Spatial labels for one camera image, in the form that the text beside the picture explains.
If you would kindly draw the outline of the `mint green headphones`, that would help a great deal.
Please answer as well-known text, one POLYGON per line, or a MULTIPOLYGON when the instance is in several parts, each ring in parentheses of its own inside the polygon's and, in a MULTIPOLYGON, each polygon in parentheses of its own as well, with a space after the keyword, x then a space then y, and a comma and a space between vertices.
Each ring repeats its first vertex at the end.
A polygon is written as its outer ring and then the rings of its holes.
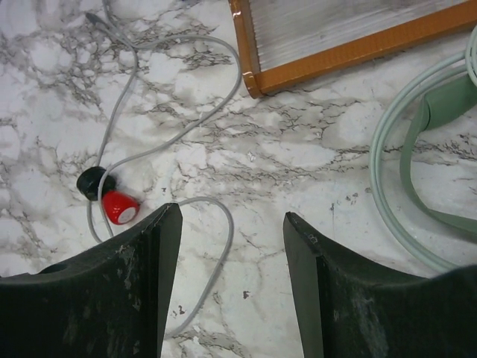
POLYGON ((373 132, 369 187, 392 237, 437 273, 476 247, 476 33, 415 69, 373 132))

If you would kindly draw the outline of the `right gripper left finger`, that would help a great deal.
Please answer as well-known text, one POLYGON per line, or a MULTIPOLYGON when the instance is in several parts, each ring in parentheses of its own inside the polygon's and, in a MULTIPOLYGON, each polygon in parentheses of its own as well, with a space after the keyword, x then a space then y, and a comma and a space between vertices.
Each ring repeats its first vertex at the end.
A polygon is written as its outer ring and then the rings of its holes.
POLYGON ((1 279, 3 357, 158 357, 183 217, 165 204, 37 274, 1 279))

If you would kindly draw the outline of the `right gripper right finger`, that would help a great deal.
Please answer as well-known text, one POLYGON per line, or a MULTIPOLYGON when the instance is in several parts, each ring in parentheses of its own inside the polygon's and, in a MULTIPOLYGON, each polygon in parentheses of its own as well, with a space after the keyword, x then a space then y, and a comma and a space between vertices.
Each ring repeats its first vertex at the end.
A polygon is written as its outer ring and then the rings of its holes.
POLYGON ((295 213, 283 239, 305 357, 474 357, 476 267, 433 278, 375 263, 295 213))

